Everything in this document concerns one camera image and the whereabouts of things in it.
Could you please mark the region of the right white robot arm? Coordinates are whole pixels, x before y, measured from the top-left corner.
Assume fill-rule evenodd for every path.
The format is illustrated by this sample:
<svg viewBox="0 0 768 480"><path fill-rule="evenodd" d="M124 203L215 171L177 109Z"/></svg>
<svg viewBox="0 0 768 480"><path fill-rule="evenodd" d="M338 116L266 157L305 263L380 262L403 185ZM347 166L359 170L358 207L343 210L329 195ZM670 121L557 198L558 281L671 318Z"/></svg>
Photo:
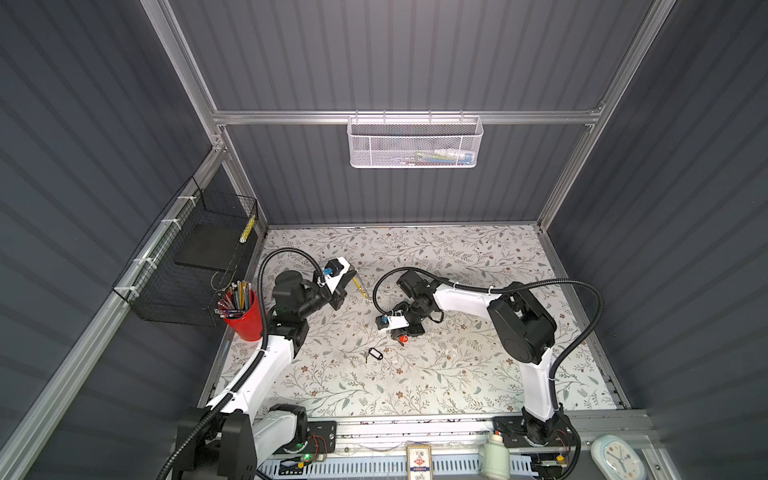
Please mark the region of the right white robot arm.
<svg viewBox="0 0 768 480"><path fill-rule="evenodd" d="M395 274L400 275L397 285L408 299L385 309L378 303L378 289ZM490 322L500 345L520 367L524 407L518 431L536 446L555 437L559 406L552 392L551 368L557 326L529 287L514 282L506 288L482 289L451 282L418 268L400 267L377 281L371 300L379 312L376 328L387 331L400 344L424 334L425 320L439 324L448 312Z"/></svg>

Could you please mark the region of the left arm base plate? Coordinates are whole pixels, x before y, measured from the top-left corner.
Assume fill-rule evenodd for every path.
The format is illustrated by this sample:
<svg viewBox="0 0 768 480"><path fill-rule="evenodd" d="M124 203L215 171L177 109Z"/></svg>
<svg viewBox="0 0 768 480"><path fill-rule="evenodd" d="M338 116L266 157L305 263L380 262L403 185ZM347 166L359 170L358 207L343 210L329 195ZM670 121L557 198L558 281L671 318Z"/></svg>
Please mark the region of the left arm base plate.
<svg viewBox="0 0 768 480"><path fill-rule="evenodd" d="M279 454L330 454L336 449L338 423L336 421L310 421L303 437L282 446Z"/></svg>

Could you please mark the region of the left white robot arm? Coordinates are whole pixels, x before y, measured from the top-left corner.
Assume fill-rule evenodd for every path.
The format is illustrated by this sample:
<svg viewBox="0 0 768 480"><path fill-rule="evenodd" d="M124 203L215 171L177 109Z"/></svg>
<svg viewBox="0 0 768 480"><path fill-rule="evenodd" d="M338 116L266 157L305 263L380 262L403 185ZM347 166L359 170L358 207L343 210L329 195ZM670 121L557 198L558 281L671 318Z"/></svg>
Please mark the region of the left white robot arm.
<svg viewBox="0 0 768 480"><path fill-rule="evenodd" d="M342 258L307 280L294 270L275 278L268 336L225 389L188 412L177 430L174 460L160 479L256 479L259 467L285 446L307 442L306 409L277 404L260 409L280 374L305 343L308 317L329 305L338 310L356 270Z"/></svg>

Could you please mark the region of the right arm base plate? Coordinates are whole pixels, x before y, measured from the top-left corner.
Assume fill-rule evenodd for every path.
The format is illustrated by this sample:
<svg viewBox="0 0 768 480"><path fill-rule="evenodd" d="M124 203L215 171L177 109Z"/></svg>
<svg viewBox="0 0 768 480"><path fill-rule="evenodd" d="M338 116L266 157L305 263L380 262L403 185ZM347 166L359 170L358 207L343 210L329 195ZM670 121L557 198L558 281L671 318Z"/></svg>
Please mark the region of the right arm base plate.
<svg viewBox="0 0 768 480"><path fill-rule="evenodd" d="M564 447L571 451L580 443L579 434L562 412L546 421L527 415L495 416L492 430L507 448Z"/></svg>

